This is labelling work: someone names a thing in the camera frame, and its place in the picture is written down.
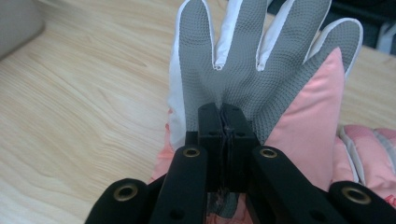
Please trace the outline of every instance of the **pink and gray glove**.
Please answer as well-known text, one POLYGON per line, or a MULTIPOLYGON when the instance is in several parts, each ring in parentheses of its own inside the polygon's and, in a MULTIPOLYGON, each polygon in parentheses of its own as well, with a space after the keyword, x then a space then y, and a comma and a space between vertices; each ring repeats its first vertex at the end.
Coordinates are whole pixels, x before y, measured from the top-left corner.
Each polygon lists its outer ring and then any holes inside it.
MULTIPOLYGON (((214 102, 241 108, 263 144, 284 151, 312 184, 327 189, 344 82, 362 36, 358 21, 341 19, 315 38, 330 5, 289 0, 264 31, 265 0, 230 0, 215 46, 206 1, 184 2, 170 62, 165 147, 153 178, 166 173, 186 131, 197 131, 198 107, 214 102)), ((240 211, 216 220, 244 223, 240 211)))
POLYGON ((343 127, 333 164, 332 182, 361 183, 396 208, 396 130, 343 127))

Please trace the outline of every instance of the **wood grain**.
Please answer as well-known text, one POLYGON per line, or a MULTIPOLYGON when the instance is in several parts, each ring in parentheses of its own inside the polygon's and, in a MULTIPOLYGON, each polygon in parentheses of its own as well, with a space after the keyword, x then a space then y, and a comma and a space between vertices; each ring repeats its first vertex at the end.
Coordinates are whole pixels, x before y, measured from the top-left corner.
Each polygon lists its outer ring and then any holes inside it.
MULTIPOLYGON (((0 223, 82 223, 163 146, 182 0, 41 0, 42 35, 0 62, 0 223)), ((226 1, 212 0, 219 36, 226 1)), ((396 59, 363 49, 341 124, 396 128, 396 59)))

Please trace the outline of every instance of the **wooden table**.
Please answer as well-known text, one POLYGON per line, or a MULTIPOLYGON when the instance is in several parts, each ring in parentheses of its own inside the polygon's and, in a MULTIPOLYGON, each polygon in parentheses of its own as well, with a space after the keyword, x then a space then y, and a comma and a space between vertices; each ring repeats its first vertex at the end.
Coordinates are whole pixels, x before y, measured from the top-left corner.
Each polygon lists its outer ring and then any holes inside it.
MULTIPOLYGON (((38 38, 0 62, 0 223, 82 223, 163 146, 182 0, 41 0, 38 38)), ((226 7, 209 1, 217 35, 226 7)), ((396 58, 363 48, 340 124, 396 128, 396 58)))

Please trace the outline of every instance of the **beige object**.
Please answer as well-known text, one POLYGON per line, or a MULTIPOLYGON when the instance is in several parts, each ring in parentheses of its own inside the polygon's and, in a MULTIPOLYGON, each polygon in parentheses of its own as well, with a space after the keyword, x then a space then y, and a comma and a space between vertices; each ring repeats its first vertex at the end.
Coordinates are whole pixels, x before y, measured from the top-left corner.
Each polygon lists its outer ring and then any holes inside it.
POLYGON ((0 0, 0 59, 38 35, 43 27, 31 0, 0 0))
MULTIPOLYGON (((183 1, 37 2, 46 32, 0 62, 1 224, 83 223, 114 181, 149 180, 183 1)), ((217 36, 227 2, 208 0, 217 36)), ((363 48, 340 123, 395 129, 395 74, 363 48)))

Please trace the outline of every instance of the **dark background object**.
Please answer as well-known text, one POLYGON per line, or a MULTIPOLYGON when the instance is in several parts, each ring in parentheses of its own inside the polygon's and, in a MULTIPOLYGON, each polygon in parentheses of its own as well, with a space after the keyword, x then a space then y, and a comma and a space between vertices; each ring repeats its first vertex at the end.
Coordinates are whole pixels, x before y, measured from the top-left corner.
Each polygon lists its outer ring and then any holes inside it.
MULTIPOLYGON (((274 0, 268 12, 276 14, 286 0, 274 0)), ((363 27, 363 45, 375 49, 381 25, 396 22, 396 0, 333 0, 322 28, 338 19, 358 19, 363 27)), ((393 38, 390 54, 396 55, 396 38, 393 38)))

